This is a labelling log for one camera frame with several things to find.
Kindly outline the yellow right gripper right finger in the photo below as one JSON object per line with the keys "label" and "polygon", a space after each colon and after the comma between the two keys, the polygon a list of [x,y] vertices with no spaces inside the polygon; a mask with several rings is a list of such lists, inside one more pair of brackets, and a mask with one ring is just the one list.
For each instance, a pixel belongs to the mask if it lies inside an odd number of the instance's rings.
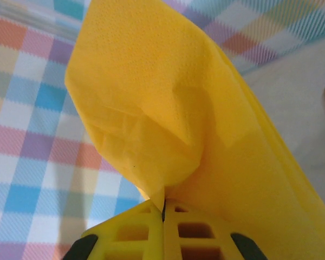
{"label": "yellow right gripper right finger", "polygon": [[267,259],[230,223],[178,202],[164,205],[164,259]]}

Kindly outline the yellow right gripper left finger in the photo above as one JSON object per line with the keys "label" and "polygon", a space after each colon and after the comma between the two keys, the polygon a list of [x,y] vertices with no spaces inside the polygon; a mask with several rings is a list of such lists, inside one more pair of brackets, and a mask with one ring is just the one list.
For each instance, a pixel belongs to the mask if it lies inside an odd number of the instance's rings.
{"label": "yellow right gripper left finger", "polygon": [[86,230],[63,259],[164,259],[163,220],[147,200]]}

